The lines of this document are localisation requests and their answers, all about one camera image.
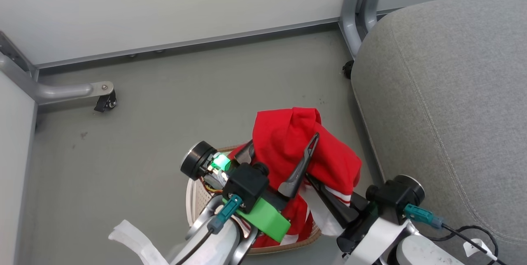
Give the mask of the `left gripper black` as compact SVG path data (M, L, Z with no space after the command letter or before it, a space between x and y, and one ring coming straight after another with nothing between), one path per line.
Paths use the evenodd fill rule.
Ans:
M319 133L316 132L303 151L303 156L291 175L280 184L278 192L287 199L293 199L303 182L303 177L308 170L309 163L314 156L314 151L319 141ZM251 164L255 157L254 143L249 141L235 154L235 160L239 163ZM209 193L222 193L229 179L231 160L226 154L201 141L194 145L183 158L180 170L189 179L199 181Z

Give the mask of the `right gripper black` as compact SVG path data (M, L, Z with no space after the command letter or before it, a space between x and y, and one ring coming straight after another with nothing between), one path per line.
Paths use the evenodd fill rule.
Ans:
M343 253L353 252L378 219L377 205L368 206L369 201L367 199L353 192L350 199L350 206L347 206L312 175L307 174L306 179L316 190L319 198L328 208L337 223L342 228L346 228L337 237L338 248Z

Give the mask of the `red clothing with white stripes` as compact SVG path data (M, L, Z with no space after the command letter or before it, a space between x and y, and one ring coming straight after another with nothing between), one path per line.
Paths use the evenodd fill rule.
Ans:
M254 160L269 168L270 186L277 189L301 161L305 147L316 133L319 141L307 172L348 207L360 179L361 160L348 145L322 126L317 109L293 107L258 112L252 132ZM298 194L287 203L282 214L291 223L284 239L276 242L263 235L256 239L254 248L286 246L307 240L313 224L327 236L338 236L343 231L307 181L303 181Z

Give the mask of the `white laundry basket brown rim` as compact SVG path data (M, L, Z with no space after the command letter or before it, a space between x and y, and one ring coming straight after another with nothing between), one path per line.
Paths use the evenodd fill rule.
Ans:
M214 195L215 193L207 192L201 182L189 179L186 188L186 214L187 221L190 226L200 216L200 213ZM252 247L248 251L248 255L255 256L258 254L271 254L299 249L301 247L309 246L315 243L321 235L321 230L313 222L311 232L309 233L309 237L307 237L307 239L295 243L285 244L283 246L266 246L260 248Z

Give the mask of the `grey fabric sofa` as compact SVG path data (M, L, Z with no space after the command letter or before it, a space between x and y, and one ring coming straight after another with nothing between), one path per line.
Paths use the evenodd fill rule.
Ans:
M422 207L478 225L527 265L527 0L436 0L383 17L352 89L384 179L423 186Z

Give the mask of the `white fabric strip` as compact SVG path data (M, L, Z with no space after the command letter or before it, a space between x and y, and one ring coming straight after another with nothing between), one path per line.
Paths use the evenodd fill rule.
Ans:
M143 265L169 265L150 239L128 220L115 226L108 239L120 242L135 252Z

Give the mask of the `black caster with brake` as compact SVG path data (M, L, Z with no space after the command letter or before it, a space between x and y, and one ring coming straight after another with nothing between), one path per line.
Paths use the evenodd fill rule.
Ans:
M102 95L98 98L94 107L94 111L103 113L105 111L112 110L116 105L117 97L115 90L113 90L110 94Z

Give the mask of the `grey partition foot with screw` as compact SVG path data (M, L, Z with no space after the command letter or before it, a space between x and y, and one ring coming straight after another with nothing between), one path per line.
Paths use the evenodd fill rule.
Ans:
M39 105L81 98L99 98L115 90L113 83L110 81L63 86L38 83L2 53L0 53L0 71Z

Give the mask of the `grey perforated corner strip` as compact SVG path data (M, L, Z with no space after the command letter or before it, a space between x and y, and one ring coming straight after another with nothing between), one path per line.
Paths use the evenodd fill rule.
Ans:
M0 52L10 58L34 80L38 80L37 68L28 60L20 49L0 30Z

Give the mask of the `aluminium baseboard rail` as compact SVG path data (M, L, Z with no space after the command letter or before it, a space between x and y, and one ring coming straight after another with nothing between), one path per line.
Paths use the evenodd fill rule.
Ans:
M146 60L156 56L173 56L177 54L192 53L205 49L223 48L248 44L262 40L275 40L282 37L303 35L312 32L332 30L337 27L338 17L310 21L294 25L267 28L244 33L222 35L212 38L163 44L154 47L133 49L130 51L117 51L96 56L87 56L71 60L61 60L54 63L38 64L37 70L42 73L64 72L97 67L109 64L118 64L133 60Z

